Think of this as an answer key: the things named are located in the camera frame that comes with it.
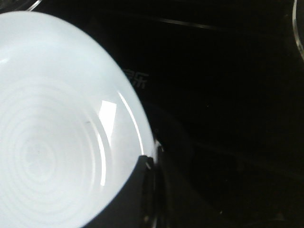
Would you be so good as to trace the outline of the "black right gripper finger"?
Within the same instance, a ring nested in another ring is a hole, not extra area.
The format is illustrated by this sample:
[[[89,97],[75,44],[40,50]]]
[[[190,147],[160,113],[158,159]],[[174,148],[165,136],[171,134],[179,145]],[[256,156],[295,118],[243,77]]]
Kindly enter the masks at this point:
[[[91,228],[165,228],[163,182],[153,158],[139,156],[127,182],[94,218]]]

